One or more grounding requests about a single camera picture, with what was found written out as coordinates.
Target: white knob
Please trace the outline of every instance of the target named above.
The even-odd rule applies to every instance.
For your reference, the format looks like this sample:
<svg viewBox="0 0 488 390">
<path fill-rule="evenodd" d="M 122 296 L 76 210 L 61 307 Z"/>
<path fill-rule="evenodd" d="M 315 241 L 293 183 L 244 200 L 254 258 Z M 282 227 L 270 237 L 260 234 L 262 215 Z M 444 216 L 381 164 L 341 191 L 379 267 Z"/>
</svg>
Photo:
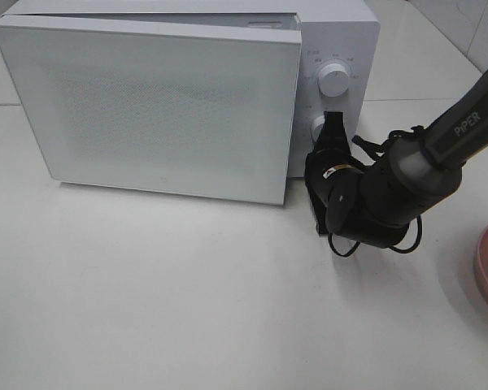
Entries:
<svg viewBox="0 0 488 390">
<path fill-rule="evenodd" d="M 311 137 L 313 142 L 316 142 L 316 140 L 318 139 L 318 136 L 320 135 L 320 132 L 324 127 L 324 123 L 325 123 L 325 117 L 323 115 L 314 118 L 314 120 L 312 121 Z"/>
<path fill-rule="evenodd" d="M 318 87 L 325 96 L 339 96 L 349 88 L 350 76 L 351 71 L 345 63 L 328 63 L 318 72 Z"/>
</svg>

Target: white table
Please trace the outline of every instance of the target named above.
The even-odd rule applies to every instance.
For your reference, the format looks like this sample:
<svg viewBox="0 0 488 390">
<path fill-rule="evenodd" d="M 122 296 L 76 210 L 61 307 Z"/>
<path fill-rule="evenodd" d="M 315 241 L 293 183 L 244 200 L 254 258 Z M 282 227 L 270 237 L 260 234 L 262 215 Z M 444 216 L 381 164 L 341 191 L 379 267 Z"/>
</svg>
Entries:
<svg viewBox="0 0 488 390">
<path fill-rule="evenodd" d="M 479 74 L 408 3 L 369 3 L 359 133 L 381 141 Z M 285 207 L 54 182 L 0 60 L 0 390 L 488 389 L 488 150 L 424 224 L 415 253 L 341 259 L 300 180 Z"/>
</svg>

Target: robotic arm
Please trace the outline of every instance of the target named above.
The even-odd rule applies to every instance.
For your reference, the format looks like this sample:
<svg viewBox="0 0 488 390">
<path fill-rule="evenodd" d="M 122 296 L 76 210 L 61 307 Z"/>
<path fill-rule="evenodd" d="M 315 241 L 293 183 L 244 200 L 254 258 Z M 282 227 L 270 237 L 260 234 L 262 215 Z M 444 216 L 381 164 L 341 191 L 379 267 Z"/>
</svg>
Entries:
<svg viewBox="0 0 488 390">
<path fill-rule="evenodd" d="M 325 112 L 325 124 L 307 156 L 304 178 L 317 221 L 340 256 L 359 243 L 412 252 L 420 243 L 420 215 L 453 194 L 461 167 L 488 146 L 488 71 L 454 106 L 430 126 L 394 131 L 381 145 L 352 141 L 375 163 L 366 167 L 351 156 L 341 112 Z M 418 237 L 409 249 L 394 247 L 417 219 Z M 345 254 L 333 235 L 356 241 Z"/>
</svg>

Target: microwave oven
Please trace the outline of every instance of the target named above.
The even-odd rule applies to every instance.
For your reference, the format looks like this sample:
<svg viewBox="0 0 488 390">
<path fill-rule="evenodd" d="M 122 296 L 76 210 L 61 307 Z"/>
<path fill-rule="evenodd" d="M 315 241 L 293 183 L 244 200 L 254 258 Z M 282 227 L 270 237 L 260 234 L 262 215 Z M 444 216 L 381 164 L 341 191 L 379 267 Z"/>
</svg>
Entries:
<svg viewBox="0 0 488 390">
<path fill-rule="evenodd" d="M 19 0 L 0 51 L 54 179 L 282 204 L 378 32 L 362 0 Z"/>
</svg>

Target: black cable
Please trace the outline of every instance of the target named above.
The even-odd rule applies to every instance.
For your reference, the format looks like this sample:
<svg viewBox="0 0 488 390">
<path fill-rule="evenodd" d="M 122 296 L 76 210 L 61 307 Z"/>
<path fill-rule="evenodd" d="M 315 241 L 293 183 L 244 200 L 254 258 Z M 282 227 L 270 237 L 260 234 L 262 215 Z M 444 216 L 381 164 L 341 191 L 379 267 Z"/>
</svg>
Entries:
<svg viewBox="0 0 488 390">
<path fill-rule="evenodd" d="M 421 221 L 420 215 L 417 216 L 416 222 L 417 222 L 416 241 L 414 242 L 414 244 L 410 248 L 400 249 L 400 248 L 396 248 L 395 246 L 391 246 L 389 248 L 398 254 L 409 254 L 409 253 L 413 252 L 414 250 L 416 250 L 416 248 L 420 245 L 421 237 L 423 236 L 423 221 Z"/>
<path fill-rule="evenodd" d="M 331 247 L 331 250 L 334 252 L 334 254 L 340 256 L 341 258 L 348 258 L 349 256 L 351 256 L 358 249 L 359 244 L 361 244 L 361 242 L 356 241 L 356 243 L 352 245 L 352 248 L 349 249 L 347 253 L 339 253 L 333 244 L 333 233 L 329 234 L 329 237 L 327 239 L 329 240 L 329 246 Z"/>
</svg>

